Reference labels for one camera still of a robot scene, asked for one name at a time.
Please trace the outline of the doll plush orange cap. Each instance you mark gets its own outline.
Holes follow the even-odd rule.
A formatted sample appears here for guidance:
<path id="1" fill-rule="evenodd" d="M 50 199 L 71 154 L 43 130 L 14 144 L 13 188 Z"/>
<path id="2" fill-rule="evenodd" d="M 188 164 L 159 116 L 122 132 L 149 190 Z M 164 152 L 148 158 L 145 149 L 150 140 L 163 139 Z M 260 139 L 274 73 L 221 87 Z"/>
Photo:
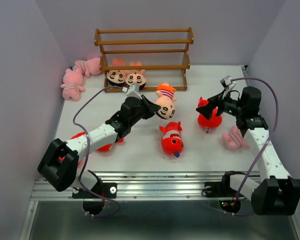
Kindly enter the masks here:
<path id="1" fill-rule="evenodd" d="M 125 62 L 121 59 L 114 58 L 111 62 L 112 67 L 123 67 Z M 126 72 L 122 69 L 109 70 L 106 73 L 108 83 L 112 86 L 122 87 L 125 84 Z"/>

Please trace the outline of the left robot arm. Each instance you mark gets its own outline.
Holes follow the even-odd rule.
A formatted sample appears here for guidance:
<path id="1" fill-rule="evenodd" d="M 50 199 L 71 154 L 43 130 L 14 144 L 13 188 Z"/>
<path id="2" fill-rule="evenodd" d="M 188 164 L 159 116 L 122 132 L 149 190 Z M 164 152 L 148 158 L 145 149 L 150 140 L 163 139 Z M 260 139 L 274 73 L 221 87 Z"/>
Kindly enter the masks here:
<path id="1" fill-rule="evenodd" d="M 37 171 L 58 192 L 81 185 L 90 197 L 98 196 L 101 184 L 96 175 L 93 176 L 94 180 L 88 180 L 85 185 L 83 183 L 89 155 L 105 145 L 125 138 L 139 120 L 153 117 L 160 109 L 159 105 L 149 101 L 144 95 L 127 97 L 120 110 L 93 131 L 67 141 L 54 139 L 44 153 Z"/>

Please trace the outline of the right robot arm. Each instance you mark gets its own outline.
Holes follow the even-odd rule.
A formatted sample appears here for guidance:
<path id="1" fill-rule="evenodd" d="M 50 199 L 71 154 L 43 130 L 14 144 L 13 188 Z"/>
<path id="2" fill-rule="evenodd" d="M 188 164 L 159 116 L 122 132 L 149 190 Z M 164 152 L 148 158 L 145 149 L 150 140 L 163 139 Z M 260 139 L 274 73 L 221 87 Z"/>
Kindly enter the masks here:
<path id="1" fill-rule="evenodd" d="M 206 105 L 196 111 L 210 119 L 213 110 L 236 118 L 235 126 L 248 143 L 257 166 L 260 182 L 251 179 L 250 173 L 227 171 L 219 182 L 206 182 L 203 190 L 208 198 L 230 197 L 234 201 L 243 197 L 251 202 L 256 215 L 292 216 L 300 200 L 300 179 L 292 178 L 280 161 L 271 142 L 272 134 L 265 119 L 259 114 L 262 93 L 247 86 L 239 99 L 234 100 L 226 90 L 210 97 Z"/>

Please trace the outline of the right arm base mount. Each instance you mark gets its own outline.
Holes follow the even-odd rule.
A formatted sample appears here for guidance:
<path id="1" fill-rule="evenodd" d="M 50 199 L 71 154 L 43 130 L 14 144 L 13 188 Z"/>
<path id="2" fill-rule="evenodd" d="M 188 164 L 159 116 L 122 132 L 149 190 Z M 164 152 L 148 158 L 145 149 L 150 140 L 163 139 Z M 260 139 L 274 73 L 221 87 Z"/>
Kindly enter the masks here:
<path id="1" fill-rule="evenodd" d="M 201 195 L 206 198 L 220 198 L 219 208 L 224 214 L 232 216 L 247 216 L 249 213 L 239 213 L 241 204 L 247 198 L 242 194 L 237 198 L 237 192 L 229 186 L 224 186 L 221 181 L 210 181 L 204 183 Z"/>

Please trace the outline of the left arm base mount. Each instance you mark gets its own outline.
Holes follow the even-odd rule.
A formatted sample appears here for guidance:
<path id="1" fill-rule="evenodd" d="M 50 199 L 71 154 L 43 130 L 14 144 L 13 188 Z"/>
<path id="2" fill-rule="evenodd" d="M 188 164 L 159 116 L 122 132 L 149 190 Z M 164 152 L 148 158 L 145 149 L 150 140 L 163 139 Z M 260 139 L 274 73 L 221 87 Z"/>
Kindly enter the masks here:
<path id="1" fill-rule="evenodd" d="M 121 205 L 115 200 L 117 197 L 118 184 L 116 182 L 103 182 L 91 170 L 88 171 L 96 180 L 90 190 L 82 187 L 72 188 L 72 198 L 83 200 L 82 209 L 86 216 L 91 218 L 105 218 L 116 214 Z"/>

